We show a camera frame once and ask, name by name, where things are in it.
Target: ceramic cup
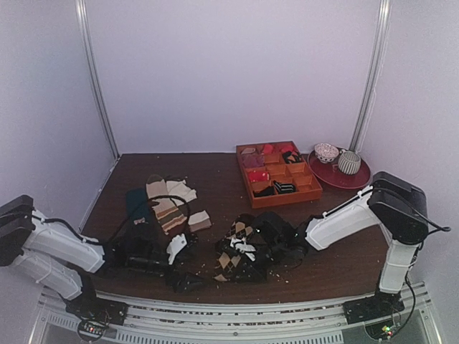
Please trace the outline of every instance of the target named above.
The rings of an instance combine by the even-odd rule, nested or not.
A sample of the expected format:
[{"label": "ceramic cup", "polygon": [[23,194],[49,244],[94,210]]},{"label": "ceramic cup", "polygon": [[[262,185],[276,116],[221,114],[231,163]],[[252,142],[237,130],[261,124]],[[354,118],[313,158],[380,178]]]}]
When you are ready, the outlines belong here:
[{"label": "ceramic cup", "polygon": [[318,143],[314,146],[316,157],[321,163],[330,163],[339,155],[339,150],[330,143]]},{"label": "ceramic cup", "polygon": [[338,169],[348,175],[359,172],[360,164],[360,156],[349,150],[345,150],[338,159]]}]

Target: textured white cup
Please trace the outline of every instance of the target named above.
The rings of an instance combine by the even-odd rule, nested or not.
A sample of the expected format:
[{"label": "textured white cup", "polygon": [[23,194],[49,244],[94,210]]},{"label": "textured white cup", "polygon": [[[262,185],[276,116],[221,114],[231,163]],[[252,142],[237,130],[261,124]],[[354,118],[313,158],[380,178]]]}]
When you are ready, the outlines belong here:
[{"label": "textured white cup", "polygon": [[360,156],[349,150],[345,150],[338,159],[338,168],[344,174],[356,174],[359,172],[360,165]]}]

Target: striped sock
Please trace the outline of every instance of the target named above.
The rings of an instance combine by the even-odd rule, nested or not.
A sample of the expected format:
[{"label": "striped sock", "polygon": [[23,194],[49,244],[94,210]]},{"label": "striped sock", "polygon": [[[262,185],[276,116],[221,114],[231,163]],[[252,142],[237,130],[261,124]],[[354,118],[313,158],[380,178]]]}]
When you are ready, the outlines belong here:
[{"label": "striped sock", "polygon": [[[167,192],[166,182],[162,177],[152,174],[146,182],[146,193],[148,198],[154,196],[166,196]],[[181,226],[186,221],[186,217],[180,212],[173,201],[170,199],[157,199],[158,205],[153,207],[156,218],[161,225],[164,233],[167,235],[179,234],[183,230]]]},{"label": "striped sock", "polygon": [[291,194],[296,191],[296,187],[294,184],[290,183],[279,183],[274,181],[274,187],[278,191],[278,194]]}]

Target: orange tray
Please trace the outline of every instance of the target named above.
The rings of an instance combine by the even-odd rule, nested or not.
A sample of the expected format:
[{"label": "orange tray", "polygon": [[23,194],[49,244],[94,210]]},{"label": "orange tray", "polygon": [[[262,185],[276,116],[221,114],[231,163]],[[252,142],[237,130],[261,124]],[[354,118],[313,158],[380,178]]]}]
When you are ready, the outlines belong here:
[{"label": "orange tray", "polygon": [[[279,153],[279,147],[286,143],[291,144],[299,152],[295,143],[292,141],[270,143],[274,146],[275,152],[272,154],[265,154],[265,165],[258,168],[245,168],[242,164],[241,152],[246,148],[254,148],[256,154],[261,154],[265,143],[239,145],[236,147],[237,162],[239,163],[242,177],[244,178],[245,188],[247,189],[253,209],[312,201],[322,197],[322,187],[303,156],[301,156],[300,163],[285,163],[282,153]],[[269,173],[269,180],[251,183],[249,180],[249,172],[251,171],[266,171]],[[273,196],[254,196],[254,192],[260,192],[268,186],[272,186],[273,181],[278,181],[279,183],[293,183],[295,184],[296,192],[277,194],[275,190],[276,195]]]}]

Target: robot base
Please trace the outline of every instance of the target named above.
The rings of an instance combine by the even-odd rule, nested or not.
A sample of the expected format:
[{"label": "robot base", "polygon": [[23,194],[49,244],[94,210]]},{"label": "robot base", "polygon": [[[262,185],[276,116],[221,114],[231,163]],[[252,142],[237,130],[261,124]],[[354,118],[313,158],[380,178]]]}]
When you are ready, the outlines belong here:
[{"label": "robot base", "polygon": [[348,301],[343,304],[344,314],[348,324],[360,323],[392,315],[394,312],[404,310],[400,295],[394,297],[382,297],[374,295],[364,299]]},{"label": "robot base", "polygon": [[[128,305],[124,302],[112,301],[107,299],[100,299],[99,297],[95,301],[97,303],[97,308],[100,312],[94,312],[92,316],[92,321],[97,321],[99,323],[110,323],[114,325],[122,325],[126,314],[128,311]],[[74,314],[76,316],[81,316],[81,313],[76,311],[71,305],[67,304],[65,309],[66,312]]]}]

